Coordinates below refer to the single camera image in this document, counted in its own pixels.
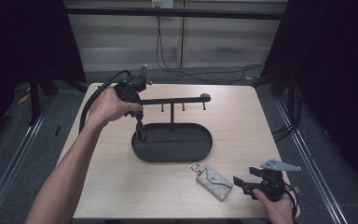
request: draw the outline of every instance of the black oval tray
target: black oval tray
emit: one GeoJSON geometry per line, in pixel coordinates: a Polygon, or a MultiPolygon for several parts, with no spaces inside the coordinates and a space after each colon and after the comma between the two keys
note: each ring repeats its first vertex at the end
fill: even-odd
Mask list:
{"type": "Polygon", "coordinates": [[[149,123],[143,143],[133,134],[135,155],[148,162],[194,162],[205,159],[212,148],[211,133],[196,123],[149,123]]]}

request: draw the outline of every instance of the human hand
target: human hand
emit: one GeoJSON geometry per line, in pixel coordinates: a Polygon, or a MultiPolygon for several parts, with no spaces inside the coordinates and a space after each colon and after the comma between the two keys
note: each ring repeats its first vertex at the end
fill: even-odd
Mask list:
{"type": "Polygon", "coordinates": [[[255,197],[264,205],[272,224],[293,224],[292,201],[287,193],[277,202],[270,201],[260,189],[253,189],[255,197]]]}
{"type": "Polygon", "coordinates": [[[89,119],[96,119],[104,127],[109,121],[119,119],[130,111],[142,111],[142,106],[121,101],[118,99],[115,89],[108,87],[89,108],[89,119]]]}

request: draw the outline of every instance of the white wall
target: white wall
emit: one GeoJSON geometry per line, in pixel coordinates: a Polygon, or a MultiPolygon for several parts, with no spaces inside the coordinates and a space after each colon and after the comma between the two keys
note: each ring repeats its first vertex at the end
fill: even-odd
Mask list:
{"type": "MultiPolygon", "coordinates": [[[[67,6],[151,7],[151,0],[64,2],[67,6]]],[[[205,10],[283,12],[285,6],[284,0],[174,1],[175,8],[205,10]]],[[[158,67],[156,17],[69,15],[69,18],[86,72],[137,69],[144,63],[149,68],[158,67]]],[[[267,59],[278,26],[278,21],[161,18],[164,59],[169,67],[262,63],[267,59]]]]}

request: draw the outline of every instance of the black jewelry stand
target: black jewelry stand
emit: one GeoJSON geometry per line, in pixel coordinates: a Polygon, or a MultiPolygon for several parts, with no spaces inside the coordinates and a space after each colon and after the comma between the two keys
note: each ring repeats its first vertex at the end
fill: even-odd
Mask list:
{"type": "Polygon", "coordinates": [[[131,144],[135,155],[142,161],[148,162],[194,162],[205,159],[212,148],[211,133],[202,125],[196,123],[174,123],[174,104],[203,103],[211,101],[211,96],[203,93],[194,98],[173,98],[143,100],[142,105],[171,105],[170,123],[149,123],[145,125],[147,139],[139,141],[136,133],[132,136],[131,144]]]}

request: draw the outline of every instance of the keychain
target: keychain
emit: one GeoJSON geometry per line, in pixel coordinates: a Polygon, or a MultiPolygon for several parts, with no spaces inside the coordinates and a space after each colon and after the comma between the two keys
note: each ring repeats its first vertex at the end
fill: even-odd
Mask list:
{"type": "Polygon", "coordinates": [[[208,165],[202,170],[200,165],[197,162],[194,162],[191,164],[191,170],[198,175],[197,182],[210,191],[220,201],[223,201],[232,189],[233,184],[208,165]]]}

